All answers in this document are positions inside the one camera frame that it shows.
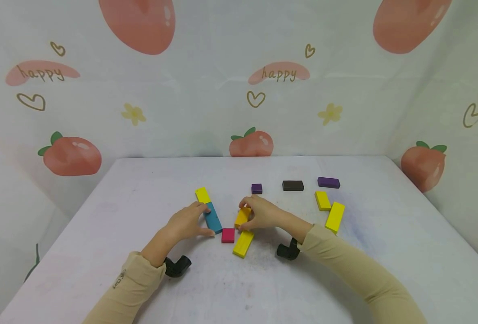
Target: heart outline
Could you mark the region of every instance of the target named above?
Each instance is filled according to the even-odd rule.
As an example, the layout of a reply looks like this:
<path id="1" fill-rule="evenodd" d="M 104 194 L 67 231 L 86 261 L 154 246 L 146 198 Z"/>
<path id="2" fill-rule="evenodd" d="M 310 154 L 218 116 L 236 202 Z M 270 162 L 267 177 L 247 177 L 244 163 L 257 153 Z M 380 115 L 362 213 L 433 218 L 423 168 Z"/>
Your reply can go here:
<path id="1" fill-rule="evenodd" d="M 257 106 L 253 105 L 252 102 L 250 101 L 250 95 L 252 95 L 253 97 L 253 100 L 256 100 L 260 95 L 262 95 L 262 100 L 261 102 L 259 102 L 259 104 Z M 249 91 L 246 93 L 246 100 L 248 100 L 248 103 L 250 104 L 250 106 L 252 106 L 253 108 L 257 108 L 259 107 L 260 105 L 262 105 L 262 103 L 264 102 L 264 100 L 266 99 L 266 94 L 264 92 L 259 92 L 257 95 L 253 94 L 253 91 Z"/>
<path id="2" fill-rule="evenodd" d="M 475 108 L 477 108 L 477 105 L 475 103 L 472 103 L 471 105 L 468 106 L 468 109 L 466 109 L 466 111 L 464 113 L 464 117 L 463 117 L 463 126 L 466 127 L 466 128 L 471 128 L 478 122 L 478 119 L 477 119 L 476 122 L 474 122 L 473 124 L 471 124 L 469 126 L 468 126 L 468 124 L 465 123 L 466 116 L 468 115 L 469 109 L 471 107 L 473 107 L 472 112 L 471 112 L 471 117 L 478 116 L 478 113 L 475 113 Z"/>
<path id="3" fill-rule="evenodd" d="M 54 50 L 54 52 L 59 55 L 60 57 L 63 57 L 65 54 L 66 54 L 66 48 L 64 48 L 64 46 L 59 46 L 57 44 L 55 44 L 55 42 L 51 41 L 50 42 L 50 46 L 52 47 L 52 49 Z"/>
<path id="4" fill-rule="evenodd" d="M 31 106 L 29 105 L 28 103 L 24 102 L 23 100 L 21 100 L 20 97 L 25 97 L 27 98 L 28 100 L 30 100 L 31 102 L 35 102 L 36 101 L 36 97 L 38 98 L 41 98 L 41 100 L 43 101 L 43 105 L 42 105 L 42 109 L 39 109 L 39 108 L 36 108 L 34 106 Z M 45 101 L 45 98 L 40 95 L 40 94 L 35 94 L 32 96 L 32 98 L 30 98 L 29 96 L 27 96 L 26 94 L 24 93 L 18 93 L 17 95 L 15 95 L 15 97 L 19 100 L 19 102 L 21 102 L 23 105 L 27 106 L 28 108 L 32 108 L 34 110 L 37 110 L 38 112 L 44 112 L 45 111 L 45 107 L 46 107 L 46 101 Z"/>
<path id="5" fill-rule="evenodd" d="M 307 44 L 305 46 L 305 58 L 309 59 L 310 57 L 312 57 L 315 54 L 315 50 L 316 50 L 316 48 L 311 47 L 311 44 Z"/>

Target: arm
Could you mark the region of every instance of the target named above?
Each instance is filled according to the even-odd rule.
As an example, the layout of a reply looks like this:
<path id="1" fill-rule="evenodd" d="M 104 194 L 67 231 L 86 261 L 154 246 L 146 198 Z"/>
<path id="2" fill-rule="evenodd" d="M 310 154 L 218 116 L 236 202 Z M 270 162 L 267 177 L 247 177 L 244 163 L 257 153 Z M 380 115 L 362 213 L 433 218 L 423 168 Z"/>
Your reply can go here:
<path id="1" fill-rule="evenodd" d="M 240 226 L 240 230 L 269 226 L 284 229 L 300 243 L 298 248 L 302 252 L 327 266 L 363 297 L 375 323 L 427 323 L 412 296 L 396 277 L 328 229 L 311 225 L 257 196 L 246 197 L 241 204 L 249 205 L 255 217 Z"/>
<path id="2" fill-rule="evenodd" d="M 131 324 L 141 305 L 158 288 L 165 274 L 163 260 L 182 239 L 198 235 L 214 236 L 211 229 L 200 228 L 198 218 L 208 207 L 194 202 L 175 213 L 151 241 L 138 252 L 131 252 L 122 271 L 93 307 L 83 324 Z"/>

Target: child's right hand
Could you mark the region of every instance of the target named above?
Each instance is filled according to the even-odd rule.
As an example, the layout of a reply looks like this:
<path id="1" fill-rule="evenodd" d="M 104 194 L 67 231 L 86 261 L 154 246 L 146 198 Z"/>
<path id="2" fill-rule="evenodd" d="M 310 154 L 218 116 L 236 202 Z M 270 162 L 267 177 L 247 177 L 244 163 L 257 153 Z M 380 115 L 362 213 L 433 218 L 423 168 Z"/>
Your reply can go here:
<path id="1" fill-rule="evenodd" d="M 240 231 L 249 231 L 256 228 L 280 227 L 284 218 L 291 216 L 276 205 L 255 194 L 245 197 L 239 203 L 239 208 L 247 206 L 252 209 L 252 219 L 239 226 Z"/>

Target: pink brush stroke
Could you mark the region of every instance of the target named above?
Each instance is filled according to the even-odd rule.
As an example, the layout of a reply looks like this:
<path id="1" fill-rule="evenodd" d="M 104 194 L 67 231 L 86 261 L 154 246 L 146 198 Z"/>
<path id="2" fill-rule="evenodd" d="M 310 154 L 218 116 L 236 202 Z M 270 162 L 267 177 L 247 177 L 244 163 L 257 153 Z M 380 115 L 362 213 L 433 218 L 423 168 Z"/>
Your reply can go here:
<path id="1" fill-rule="evenodd" d="M 36 70 L 44 71 L 46 69 L 49 71 L 53 71 L 54 69 L 56 69 L 61 70 L 62 75 L 69 78 L 78 78 L 80 76 L 79 72 L 77 72 L 74 68 L 69 67 L 68 65 L 60 64 L 58 62 L 25 61 L 15 65 L 14 68 L 10 69 L 9 73 L 7 74 L 7 77 L 5 78 L 5 82 L 7 82 L 7 85 L 20 86 L 27 82 L 28 79 L 30 79 L 29 76 L 22 75 L 19 69 L 23 70 L 24 72 L 28 72 L 29 70 L 34 72 Z"/>
<path id="2" fill-rule="evenodd" d="M 274 71 L 275 75 L 277 75 L 277 71 L 296 71 L 296 77 L 298 79 L 307 80 L 310 78 L 309 71 L 303 65 L 295 62 L 273 62 L 255 71 L 248 79 L 248 83 L 256 85 L 257 83 L 263 82 L 265 79 L 269 79 L 267 76 L 263 76 L 263 72 L 267 75 L 270 71 Z"/>

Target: yellow flower illustration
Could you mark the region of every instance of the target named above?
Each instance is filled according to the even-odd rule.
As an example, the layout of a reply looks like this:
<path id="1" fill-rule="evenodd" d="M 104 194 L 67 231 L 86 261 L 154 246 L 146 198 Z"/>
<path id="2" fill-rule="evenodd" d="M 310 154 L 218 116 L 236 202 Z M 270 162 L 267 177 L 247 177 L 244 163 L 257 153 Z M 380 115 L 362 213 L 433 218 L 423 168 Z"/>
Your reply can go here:
<path id="1" fill-rule="evenodd" d="M 330 103 L 327 105 L 327 108 L 325 109 L 325 112 L 319 112 L 318 117 L 324 119 L 324 126 L 327 125 L 327 123 L 332 120 L 334 122 L 338 122 L 340 118 L 340 114 L 342 113 L 342 106 L 334 106 L 334 103 Z"/>
<path id="2" fill-rule="evenodd" d="M 126 112 L 121 112 L 122 117 L 125 119 L 131 119 L 133 126 L 137 126 L 140 122 L 144 122 L 146 119 L 140 109 L 140 107 L 133 107 L 129 103 L 124 104 L 124 108 L 127 110 Z"/>

